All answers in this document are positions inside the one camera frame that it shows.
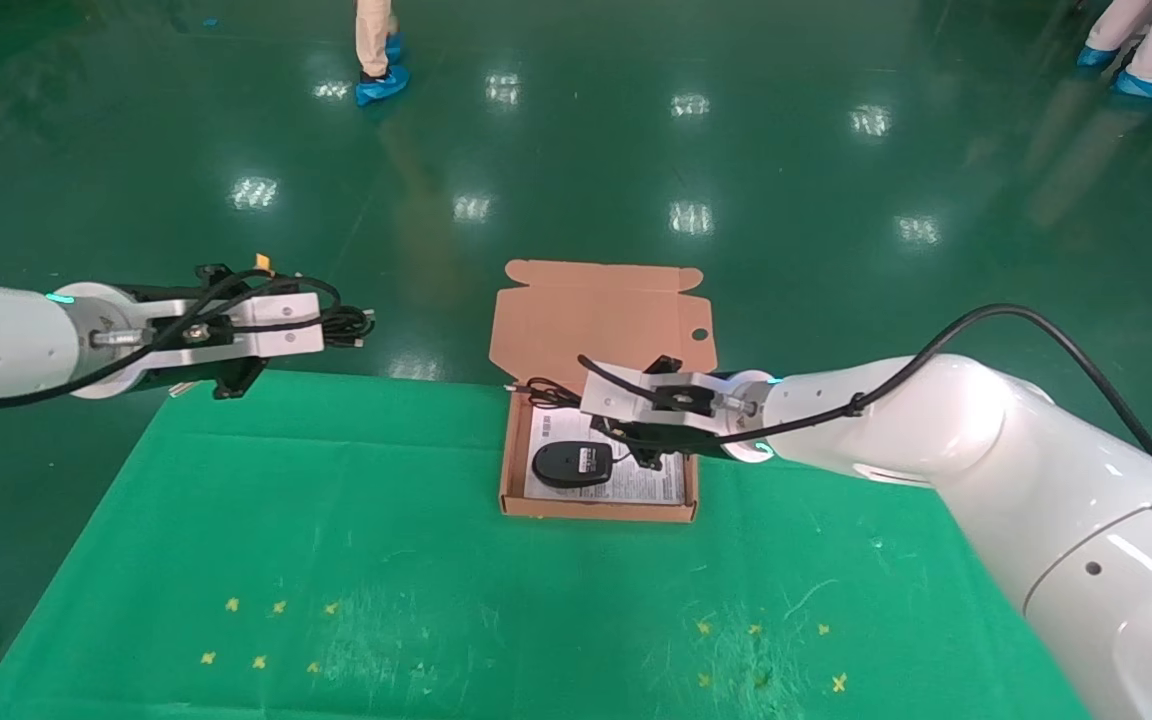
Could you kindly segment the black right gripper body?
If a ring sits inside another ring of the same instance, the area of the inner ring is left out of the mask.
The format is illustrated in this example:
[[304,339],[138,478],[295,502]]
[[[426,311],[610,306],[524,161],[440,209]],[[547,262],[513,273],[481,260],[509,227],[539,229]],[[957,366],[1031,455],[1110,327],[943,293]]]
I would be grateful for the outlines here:
[[658,384],[658,441],[687,454],[732,457],[717,438],[735,433],[738,382]]

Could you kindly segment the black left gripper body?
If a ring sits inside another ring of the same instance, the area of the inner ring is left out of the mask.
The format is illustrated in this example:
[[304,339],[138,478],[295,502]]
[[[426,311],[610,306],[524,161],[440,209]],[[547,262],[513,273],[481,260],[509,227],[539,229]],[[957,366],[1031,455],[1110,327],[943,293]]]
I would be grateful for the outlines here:
[[266,361],[256,357],[252,334],[257,288],[270,281],[262,270],[234,272],[228,265],[196,266],[194,286],[123,285],[132,310],[143,314],[156,350],[122,372],[122,389],[141,392],[212,384],[212,396],[238,397]]

